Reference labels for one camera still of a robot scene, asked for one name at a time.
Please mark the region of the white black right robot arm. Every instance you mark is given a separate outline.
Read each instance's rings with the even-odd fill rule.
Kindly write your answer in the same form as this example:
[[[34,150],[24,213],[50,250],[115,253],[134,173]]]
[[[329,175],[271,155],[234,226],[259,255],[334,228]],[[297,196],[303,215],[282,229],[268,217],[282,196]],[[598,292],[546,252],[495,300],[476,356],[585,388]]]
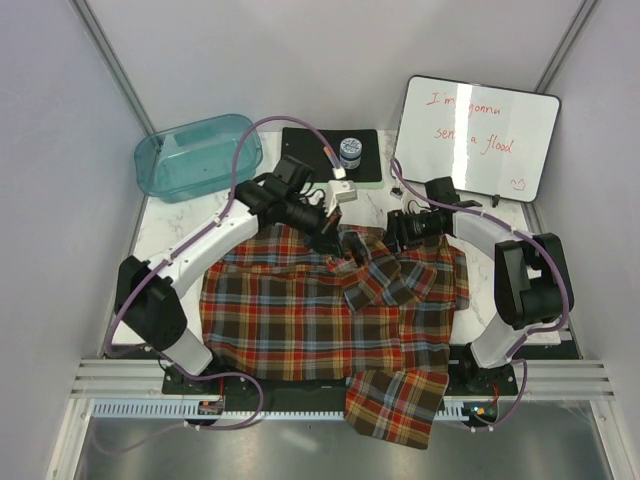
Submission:
[[[474,200],[462,200],[449,177],[425,184],[425,208],[386,214],[384,243],[393,252],[419,246],[432,236],[449,235],[472,245],[493,261],[496,313],[483,333],[466,346],[458,381],[467,392],[483,392],[493,369],[510,363],[536,333],[568,320],[574,294],[561,239],[513,228]]]

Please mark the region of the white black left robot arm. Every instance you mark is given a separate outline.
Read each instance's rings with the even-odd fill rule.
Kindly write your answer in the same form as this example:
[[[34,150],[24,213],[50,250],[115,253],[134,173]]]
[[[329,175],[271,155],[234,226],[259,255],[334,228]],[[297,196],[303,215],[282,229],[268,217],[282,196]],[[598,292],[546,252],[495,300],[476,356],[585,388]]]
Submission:
[[[208,393],[219,382],[212,352],[187,326],[181,300],[214,263],[259,231],[277,223],[302,233],[317,253],[342,256],[338,235],[340,205],[357,197],[344,169],[311,203],[303,187],[311,169],[283,156],[275,169],[238,184],[229,202],[180,242],[153,257],[134,256],[119,266],[114,313],[146,345],[185,371],[185,382]]]

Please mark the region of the plaid long sleeve shirt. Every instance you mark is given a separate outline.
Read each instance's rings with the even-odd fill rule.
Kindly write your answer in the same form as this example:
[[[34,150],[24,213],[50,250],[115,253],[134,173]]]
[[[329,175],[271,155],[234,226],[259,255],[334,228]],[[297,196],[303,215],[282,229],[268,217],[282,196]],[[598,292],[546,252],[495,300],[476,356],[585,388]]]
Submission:
[[[204,343],[264,380],[351,381],[344,418],[358,433],[426,449],[449,382],[456,312],[469,305],[465,254],[445,236],[357,265],[311,251],[277,224],[206,271]]]

